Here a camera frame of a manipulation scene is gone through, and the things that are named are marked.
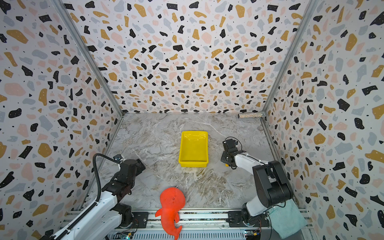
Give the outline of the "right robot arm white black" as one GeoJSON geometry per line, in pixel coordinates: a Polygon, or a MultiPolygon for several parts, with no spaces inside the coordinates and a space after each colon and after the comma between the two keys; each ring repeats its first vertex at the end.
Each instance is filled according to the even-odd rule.
{"type": "Polygon", "coordinates": [[[243,150],[240,141],[227,137],[223,141],[224,151],[221,162],[231,167],[246,170],[253,175],[256,196],[245,203],[242,208],[242,218],[249,223],[252,218],[273,207],[284,208],[294,193],[283,166],[278,161],[262,161],[243,150]]]}

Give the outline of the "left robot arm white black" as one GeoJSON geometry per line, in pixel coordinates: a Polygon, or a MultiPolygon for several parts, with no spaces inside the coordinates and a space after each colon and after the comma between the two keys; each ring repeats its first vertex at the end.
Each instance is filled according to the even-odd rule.
{"type": "Polygon", "coordinates": [[[131,206],[121,203],[126,195],[132,194],[136,177],[146,169],[141,160],[125,159],[122,155],[110,158],[98,153],[93,156],[93,169],[97,183],[96,199],[69,224],[50,236],[42,236],[42,240],[102,240],[116,228],[123,229],[123,234],[145,228],[143,221],[148,213],[136,217],[131,206]],[[97,167],[98,157],[119,167],[103,187],[97,167]]]}

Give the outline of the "yellow plastic bin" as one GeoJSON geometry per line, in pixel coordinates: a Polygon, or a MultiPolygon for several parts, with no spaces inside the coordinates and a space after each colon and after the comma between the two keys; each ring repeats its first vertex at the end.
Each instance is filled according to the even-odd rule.
{"type": "Polygon", "coordinates": [[[182,132],[179,154],[181,167],[206,168],[208,163],[208,133],[205,131],[182,132]]]}

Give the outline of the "glitter roll tube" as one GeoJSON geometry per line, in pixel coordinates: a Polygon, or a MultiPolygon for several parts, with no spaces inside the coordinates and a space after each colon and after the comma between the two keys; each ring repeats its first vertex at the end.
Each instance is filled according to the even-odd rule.
{"type": "Polygon", "coordinates": [[[238,118],[239,119],[245,119],[245,118],[264,118],[266,116],[265,112],[257,112],[257,113],[239,113],[238,118]]]}

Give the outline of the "red plush whale toy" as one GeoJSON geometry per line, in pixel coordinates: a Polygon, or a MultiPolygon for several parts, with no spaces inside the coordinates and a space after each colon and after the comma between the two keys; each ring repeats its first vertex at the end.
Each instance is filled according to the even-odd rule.
{"type": "Polygon", "coordinates": [[[157,210],[155,217],[161,217],[163,230],[175,240],[179,238],[182,226],[176,228],[175,223],[180,221],[179,211],[185,206],[186,199],[183,192],[177,188],[168,188],[160,195],[162,207],[157,210]]]}

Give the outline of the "teal cloth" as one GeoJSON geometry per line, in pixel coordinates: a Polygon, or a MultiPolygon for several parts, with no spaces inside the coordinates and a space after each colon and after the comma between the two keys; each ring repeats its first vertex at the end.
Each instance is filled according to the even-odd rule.
{"type": "Polygon", "coordinates": [[[269,210],[273,229],[281,239],[286,239],[307,225],[294,200],[286,201],[282,207],[274,206],[269,210]]]}

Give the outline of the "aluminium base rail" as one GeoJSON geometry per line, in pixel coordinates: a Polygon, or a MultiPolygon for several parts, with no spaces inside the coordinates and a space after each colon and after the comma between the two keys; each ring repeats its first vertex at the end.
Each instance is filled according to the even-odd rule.
{"type": "MultiPolygon", "coordinates": [[[[160,217],[155,216],[155,209],[133,210],[134,240],[172,240],[173,237],[163,230],[160,217]]],[[[256,239],[278,240],[280,235],[270,224],[269,215],[262,214],[255,225],[247,226],[238,209],[184,209],[179,212],[182,226],[181,240],[249,240],[256,232],[256,239]]]]}

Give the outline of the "aluminium corner post left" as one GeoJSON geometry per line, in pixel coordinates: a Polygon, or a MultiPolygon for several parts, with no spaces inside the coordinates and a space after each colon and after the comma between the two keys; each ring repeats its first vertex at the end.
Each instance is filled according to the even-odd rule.
{"type": "Polygon", "coordinates": [[[103,74],[101,73],[100,69],[98,68],[97,64],[95,63],[93,57],[90,54],[90,51],[87,48],[87,45],[82,40],[82,37],[79,33],[79,31],[76,28],[76,25],[74,24],[73,20],[70,17],[70,14],[67,12],[65,5],[62,1],[52,1],[52,4],[60,16],[60,18],[63,20],[64,24],[66,25],[68,31],[73,37],[73,40],[77,44],[80,52],[84,56],[86,62],[88,63],[90,69],[92,72],[96,75],[96,78],[98,79],[100,85],[103,87],[105,94],[107,95],[108,99],[110,100],[112,106],[118,113],[120,117],[124,116],[123,111],[120,109],[120,106],[115,99],[114,95],[112,94],[111,89],[108,86],[108,83],[105,81],[105,78],[103,74]]]}

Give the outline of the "aluminium corner post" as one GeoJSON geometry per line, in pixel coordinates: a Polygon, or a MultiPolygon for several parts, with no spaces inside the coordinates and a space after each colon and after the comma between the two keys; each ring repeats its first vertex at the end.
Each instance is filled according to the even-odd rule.
{"type": "Polygon", "coordinates": [[[318,2],[319,2],[318,0],[310,0],[308,3],[308,6],[307,6],[307,8],[304,12],[304,15],[303,15],[303,19],[301,20],[301,22],[298,26],[298,30],[297,30],[294,38],[293,38],[293,41],[290,45],[290,48],[288,49],[288,52],[287,52],[287,54],[283,60],[282,67],[280,68],[278,75],[277,75],[277,78],[271,87],[270,94],[267,97],[266,103],[265,103],[263,111],[262,111],[263,112],[263,118],[268,115],[269,107],[272,104],[273,99],[274,99],[274,94],[278,91],[278,87],[283,80],[283,77],[284,77],[284,75],[285,75],[285,73],[286,73],[286,71],[290,65],[292,58],[294,57],[294,54],[297,50],[297,47],[299,46],[299,43],[301,42],[302,36],[306,30],[307,24],[309,23],[310,18],[312,16],[312,14],[314,13],[318,2]]]}
{"type": "Polygon", "coordinates": [[[70,14],[67,12],[65,5],[62,1],[52,1],[52,4],[60,16],[60,18],[63,20],[64,24],[66,25],[68,31],[73,37],[73,40],[77,44],[80,52],[84,56],[86,62],[88,63],[90,69],[92,72],[96,75],[96,78],[98,79],[100,85],[103,87],[105,94],[107,95],[108,99],[110,100],[112,106],[118,113],[120,117],[124,116],[123,111],[120,109],[120,106],[115,99],[114,95],[112,94],[111,89],[108,86],[108,83],[105,81],[105,78],[103,74],[101,73],[100,69],[98,68],[97,64],[95,63],[93,57],[90,54],[90,51],[87,48],[87,45],[82,40],[82,37],[79,33],[79,31],[76,28],[76,25],[74,24],[73,20],[70,17],[70,14]]]}

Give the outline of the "aluminium corner post right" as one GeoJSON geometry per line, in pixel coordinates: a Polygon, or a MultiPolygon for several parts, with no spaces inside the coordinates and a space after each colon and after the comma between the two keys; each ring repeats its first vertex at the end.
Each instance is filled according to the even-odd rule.
{"type": "Polygon", "coordinates": [[[314,13],[318,2],[319,2],[318,0],[310,0],[308,3],[308,6],[307,6],[307,8],[304,12],[304,15],[303,15],[303,19],[301,20],[301,22],[298,26],[298,30],[297,30],[294,38],[293,38],[293,41],[290,45],[290,48],[288,49],[288,52],[287,52],[287,54],[283,60],[282,67],[280,68],[278,75],[277,75],[277,78],[271,87],[270,94],[267,97],[266,103],[265,103],[263,111],[262,111],[263,112],[263,118],[268,115],[269,107],[272,104],[273,99],[274,99],[274,94],[278,91],[278,87],[283,80],[283,77],[284,77],[284,75],[285,75],[285,73],[286,73],[286,71],[290,65],[292,58],[294,57],[294,54],[297,50],[297,47],[299,46],[299,43],[301,42],[302,36],[306,30],[307,24],[309,23],[310,18],[312,16],[312,14],[314,13]]]}

